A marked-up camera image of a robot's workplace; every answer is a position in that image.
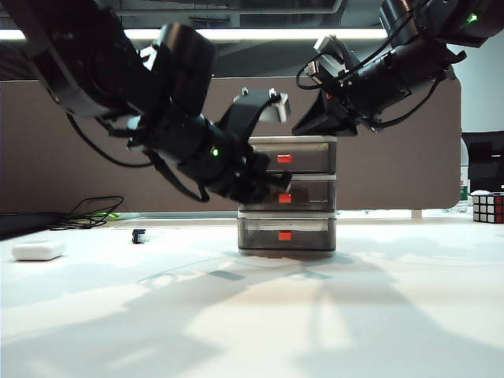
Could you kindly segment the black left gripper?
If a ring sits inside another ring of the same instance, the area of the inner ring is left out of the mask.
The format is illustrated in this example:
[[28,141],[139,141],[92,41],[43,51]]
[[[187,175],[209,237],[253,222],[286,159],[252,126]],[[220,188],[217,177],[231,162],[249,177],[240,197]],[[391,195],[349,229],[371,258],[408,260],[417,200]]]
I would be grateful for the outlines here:
[[290,188],[292,174],[267,172],[269,162],[262,153],[244,156],[241,164],[233,168],[223,196],[238,203],[289,202],[290,192],[281,189]]

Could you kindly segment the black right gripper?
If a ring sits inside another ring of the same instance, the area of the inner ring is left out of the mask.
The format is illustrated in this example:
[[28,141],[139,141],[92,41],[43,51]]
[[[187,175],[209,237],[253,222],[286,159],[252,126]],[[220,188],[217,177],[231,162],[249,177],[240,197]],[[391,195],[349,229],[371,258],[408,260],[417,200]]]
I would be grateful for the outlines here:
[[370,76],[352,76],[342,83],[325,83],[314,103],[291,129],[292,135],[355,137],[357,126],[378,132],[374,114],[380,81]]

